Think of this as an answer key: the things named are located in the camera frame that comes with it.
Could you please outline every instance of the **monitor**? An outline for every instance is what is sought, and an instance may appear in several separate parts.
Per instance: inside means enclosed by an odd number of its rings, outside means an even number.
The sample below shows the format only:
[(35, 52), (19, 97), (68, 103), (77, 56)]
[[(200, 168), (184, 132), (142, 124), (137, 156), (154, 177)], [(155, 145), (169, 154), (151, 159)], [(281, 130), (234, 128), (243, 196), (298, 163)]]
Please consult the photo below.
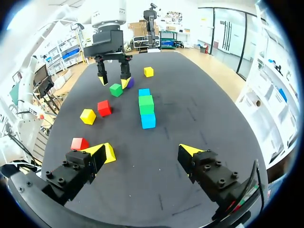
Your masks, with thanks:
[(37, 86), (48, 76), (47, 66), (42, 66), (36, 73), (34, 77), (34, 86)]

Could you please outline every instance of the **black table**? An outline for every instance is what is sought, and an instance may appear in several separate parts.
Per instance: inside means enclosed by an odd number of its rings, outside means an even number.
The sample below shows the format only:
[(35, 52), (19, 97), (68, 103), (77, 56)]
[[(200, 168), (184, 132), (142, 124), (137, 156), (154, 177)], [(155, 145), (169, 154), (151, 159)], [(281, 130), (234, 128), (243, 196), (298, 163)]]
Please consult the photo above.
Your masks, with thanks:
[[(146, 78), (144, 67), (154, 69)], [(249, 124), (227, 94), (198, 66), (176, 52), (146, 53), (130, 62), (135, 86), (120, 97), (109, 87), (120, 83), (118, 62), (106, 63), (109, 84), (102, 86), (89, 65), (64, 101), (50, 133), (42, 173), (61, 164), (74, 137), (90, 145), (110, 143), (117, 161), (105, 164), (66, 207), (84, 216), (129, 226), (199, 227), (218, 208), (197, 183), (192, 185), (177, 161), (180, 143), (212, 149), (245, 181), (254, 159), (267, 188), (266, 168)], [(138, 89), (150, 88), (157, 126), (143, 130)], [(109, 100), (113, 114), (102, 118), (97, 103)], [(80, 120), (85, 108), (97, 114), (94, 125)], [(251, 211), (261, 206), (258, 200)]]

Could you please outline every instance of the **red cube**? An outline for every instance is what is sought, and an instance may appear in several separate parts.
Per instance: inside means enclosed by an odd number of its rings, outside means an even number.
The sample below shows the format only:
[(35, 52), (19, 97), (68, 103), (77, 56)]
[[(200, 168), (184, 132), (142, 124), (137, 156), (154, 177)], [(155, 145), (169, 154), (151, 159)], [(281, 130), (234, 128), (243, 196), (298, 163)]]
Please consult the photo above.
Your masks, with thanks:
[(71, 150), (84, 150), (89, 148), (89, 143), (84, 138), (73, 138)]
[(110, 103), (108, 100), (99, 102), (97, 105), (97, 109), (102, 117), (112, 114)]

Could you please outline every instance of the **purple cube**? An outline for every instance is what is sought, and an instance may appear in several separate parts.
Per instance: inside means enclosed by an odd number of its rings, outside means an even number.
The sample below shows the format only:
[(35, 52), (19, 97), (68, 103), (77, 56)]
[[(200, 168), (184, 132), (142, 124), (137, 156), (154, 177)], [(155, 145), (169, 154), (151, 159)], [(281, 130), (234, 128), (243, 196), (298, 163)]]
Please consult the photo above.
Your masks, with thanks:
[(132, 87), (133, 87), (133, 85), (134, 85), (134, 78), (133, 78), (133, 77), (131, 77), (131, 79), (130, 79), (130, 81), (129, 81), (128, 85), (127, 85), (127, 88), (128, 88), (128, 89), (130, 89), (130, 88), (132, 88)]

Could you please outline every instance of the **screw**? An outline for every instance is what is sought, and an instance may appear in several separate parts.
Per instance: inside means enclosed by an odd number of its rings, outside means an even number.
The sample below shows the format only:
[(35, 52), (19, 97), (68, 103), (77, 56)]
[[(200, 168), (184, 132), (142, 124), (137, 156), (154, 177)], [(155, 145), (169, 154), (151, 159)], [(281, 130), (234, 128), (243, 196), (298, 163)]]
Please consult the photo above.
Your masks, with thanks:
[(225, 185), (225, 183), (226, 183), (225, 179), (219, 179), (219, 181), (218, 181), (218, 185), (220, 187), (223, 187)]
[(78, 171), (79, 170), (79, 165), (73, 165), (73, 169), (75, 170), (75, 171)]
[(63, 166), (68, 166), (68, 161), (63, 161), (63, 162), (62, 162), (62, 165), (63, 165)]
[(238, 178), (238, 172), (232, 172), (231, 177), (232, 177), (233, 179)]
[(215, 163), (215, 166), (216, 167), (220, 167), (222, 165), (222, 162), (221, 161), (217, 161), (216, 163)]
[(46, 176), (47, 176), (47, 178), (53, 178), (53, 174), (52, 174), (52, 172), (51, 171), (46, 171)]
[(210, 168), (211, 168), (211, 166), (210, 166), (210, 165), (205, 165), (205, 166), (204, 166), (204, 171), (209, 171), (209, 170), (210, 170)]
[(66, 181), (63, 178), (59, 178), (58, 179), (58, 183), (62, 186), (62, 185), (64, 185), (66, 183)]
[(19, 187), (18, 188), (18, 192), (22, 193), (24, 191), (24, 188), (23, 187)]

